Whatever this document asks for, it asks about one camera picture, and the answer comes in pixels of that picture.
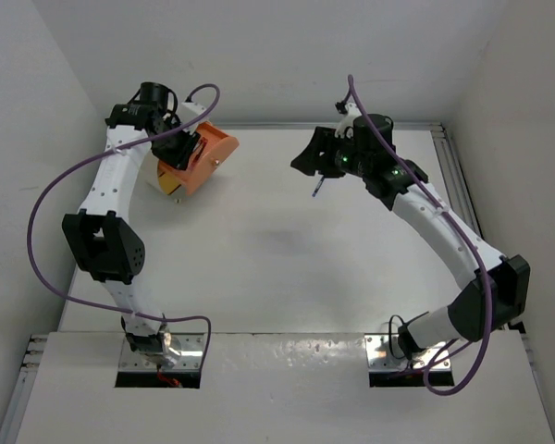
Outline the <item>cream drawer cabinet shell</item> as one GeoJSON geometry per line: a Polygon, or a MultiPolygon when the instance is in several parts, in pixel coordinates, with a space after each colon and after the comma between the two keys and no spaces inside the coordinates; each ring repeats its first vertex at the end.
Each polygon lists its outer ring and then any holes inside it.
{"type": "Polygon", "coordinates": [[[142,161],[142,166],[141,166],[142,178],[153,188],[161,192],[158,186],[157,178],[163,172],[164,171],[159,167],[159,159],[155,157],[151,152],[149,152],[142,161]]]}

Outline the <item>yellow drawer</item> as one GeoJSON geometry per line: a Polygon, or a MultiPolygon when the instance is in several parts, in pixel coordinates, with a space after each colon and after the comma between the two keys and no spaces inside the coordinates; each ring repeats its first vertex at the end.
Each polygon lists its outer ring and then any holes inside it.
{"type": "Polygon", "coordinates": [[[163,172],[157,179],[158,186],[165,195],[173,194],[181,186],[181,182],[173,174],[163,172]]]}

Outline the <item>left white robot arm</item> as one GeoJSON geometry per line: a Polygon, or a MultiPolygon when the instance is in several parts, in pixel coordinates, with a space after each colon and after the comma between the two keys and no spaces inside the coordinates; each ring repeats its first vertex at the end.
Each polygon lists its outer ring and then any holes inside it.
{"type": "Polygon", "coordinates": [[[179,362],[180,343],[139,277],[145,246],[129,223],[130,199],[148,155],[187,168],[200,140],[197,125],[206,116],[206,107],[191,98],[180,103],[166,86],[142,83],[136,97],[112,108],[105,158],[78,212],[62,221],[78,268],[101,283],[120,309],[130,349],[163,368],[179,362]]]}

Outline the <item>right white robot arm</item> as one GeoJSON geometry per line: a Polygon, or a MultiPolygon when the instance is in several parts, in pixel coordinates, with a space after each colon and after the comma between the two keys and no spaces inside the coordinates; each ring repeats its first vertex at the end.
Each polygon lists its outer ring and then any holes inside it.
{"type": "Polygon", "coordinates": [[[498,329],[524,312],[531,274],[520,255],[507,257],[479,238],[443,202],[415,162],[395,155],[394,124],[372,114],[335,129],[316,127],[290,165],[306,176],[352,175],[389,211],[409,224],[452,273],[460,293],[449,305],[422,314],[398,330],[398,350],[416,354],[453,339],[478,342],[485,322],[498,329]]]}

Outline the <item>blue pen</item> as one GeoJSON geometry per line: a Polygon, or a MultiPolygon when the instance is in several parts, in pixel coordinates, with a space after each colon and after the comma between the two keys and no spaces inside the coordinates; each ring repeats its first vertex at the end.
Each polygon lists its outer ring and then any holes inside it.
{"type": "Polygon", "coordinates": [[[321,176],[321,178],[318,180],[317,184],[314,187],[314,190],[312,192],[312,197],[315,198],[317,196],[317,194],[320,192],[324,182],[325,182],[326,177],[325,176],[321,176]]]}

